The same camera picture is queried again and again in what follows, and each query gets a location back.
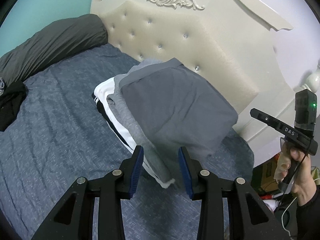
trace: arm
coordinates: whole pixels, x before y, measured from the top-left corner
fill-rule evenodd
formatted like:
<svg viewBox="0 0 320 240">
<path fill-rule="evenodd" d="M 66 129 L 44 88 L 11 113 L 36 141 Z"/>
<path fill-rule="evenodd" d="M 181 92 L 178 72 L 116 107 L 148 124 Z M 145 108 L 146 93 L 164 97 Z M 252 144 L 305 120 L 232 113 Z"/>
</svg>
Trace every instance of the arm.
<svg viewBox="0 0 320 240">
<path fill-rule="evenodd" d="M 304 153 L 284 144 L 275 172 L 275 179 L 283 179 L 290 168 L 291 158 L 301 162 Z M 297 197 L 298 240 L 317 239 L 320 235 L 320 187 L 317 187 L 311 176 L 311 159 L 307 155 L 301 164 L 299 174 L 292 187 L 292 193 Z"/>
</svg>

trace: blue gripper pad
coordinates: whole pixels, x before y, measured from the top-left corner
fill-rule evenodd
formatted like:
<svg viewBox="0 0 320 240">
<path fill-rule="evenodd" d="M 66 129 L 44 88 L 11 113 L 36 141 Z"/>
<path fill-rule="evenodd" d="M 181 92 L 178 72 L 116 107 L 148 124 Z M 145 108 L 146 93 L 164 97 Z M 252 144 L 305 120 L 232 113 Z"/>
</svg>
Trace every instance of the blue gripper pad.
<svg viewBox="0 0 320 240">
<path fill-rule="evenodd" d="M 190 175 L 190 171 L 189 171 L 189 168 L 187 165 L 186 158 L 183 154 L 181 147 L 179 148 L 179 151 L 178 151 L 178 158 L 179 158 L 180 170 L 181 170 L 182 177 L 183 177 L 183 182 L 186 187 L 186 192 L 189 195 L 190 199 L 193 199 L 194 192 L 192 189 L 191 175 Z"/>
<path fill-rule="evenodd" d="M 140 148 L 140 151 L 138 153 L 138 157 L 136 159 L 136 162 L 133 166 L 132 173 L 130 175 L 130 187 L 129 187 L 129 196 L 130 198 L 133 197 L 134 193 L 137 191 L 138 181 L 141 174 L 142 169 L 142 163 L 143 163 L 143 147 Z"/>
</svg>

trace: metal screw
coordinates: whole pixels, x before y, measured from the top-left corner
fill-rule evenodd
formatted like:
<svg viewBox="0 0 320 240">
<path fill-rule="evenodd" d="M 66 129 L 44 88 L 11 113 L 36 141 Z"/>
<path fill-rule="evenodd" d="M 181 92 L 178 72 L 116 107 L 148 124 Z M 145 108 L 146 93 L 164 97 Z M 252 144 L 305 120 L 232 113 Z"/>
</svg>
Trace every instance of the metal screw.
<svg viewBox="0 0 320 240">
<path fill-rule="evenodd" d="M 119 176 L 119 175 L 121 175 L 121 173 L 122 173 L 121 170 L 114 170 L 114 171 L 112 172 L 112 174 L 113 174 L 114 176 Z"/>
<path fill-rule="evenodd" d="M 84 177 L 80 177 L 77 179 L 77 183 L 78 184 L 84 184 L 85 183 L 85 178 Z"/>
<path fill-rule="evenodd" d="M 200 174 L 201 174 L 202 176 L 208 176 L 208 175 L 210 174 L 210 172 L 207 171 L 207 170 L 202 170 L 202 171 L 200 171 Z"/>
<path fill-rule="evenodd" d="M 238 178 L 237 182 L 242 185 L 242 184 L 245 183 L 245 179 L 244 178 Z"/>
</svg>

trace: red object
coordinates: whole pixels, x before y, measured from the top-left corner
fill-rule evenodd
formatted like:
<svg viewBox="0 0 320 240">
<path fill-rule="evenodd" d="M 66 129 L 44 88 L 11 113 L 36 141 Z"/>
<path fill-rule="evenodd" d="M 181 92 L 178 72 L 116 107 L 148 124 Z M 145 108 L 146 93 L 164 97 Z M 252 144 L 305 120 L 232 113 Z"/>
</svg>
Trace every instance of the red object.
<svg viewBox="0 0 320 240">
<path fill-rule="evenodd" d="M 278 162 L 278 159 L 280 157 L 280 153 L 277 153 L 275 156 L 273 156 L 273 158 Z"/>
<path fill-rule="evenodd" d="M 273 195 L 265 195 L 260 197 L 262 200 L 266 200 L 266 199 L 273 199 Z"/>
</svg>

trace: white headboard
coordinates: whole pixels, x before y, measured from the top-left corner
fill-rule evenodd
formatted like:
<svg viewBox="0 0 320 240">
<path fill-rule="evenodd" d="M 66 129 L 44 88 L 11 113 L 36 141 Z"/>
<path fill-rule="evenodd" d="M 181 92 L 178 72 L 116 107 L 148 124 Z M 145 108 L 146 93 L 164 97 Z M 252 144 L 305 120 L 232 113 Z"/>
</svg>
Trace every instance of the white headboard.
<svg viewBox="0 0 320 240">
<path fill-rule="evenodd" d="M 292 26 L 260 0 L 92 0 L 91 13 L 103 20 L 109 43 L 136 60 L 175 57 L 206 78 L 239 113 L 234 129 L 253 151 L 263 132 L 266 143 L 277 132 L 252 120 L 252 108 L 294 120 L 295 92 L 269 31 Z"/>
</svg>

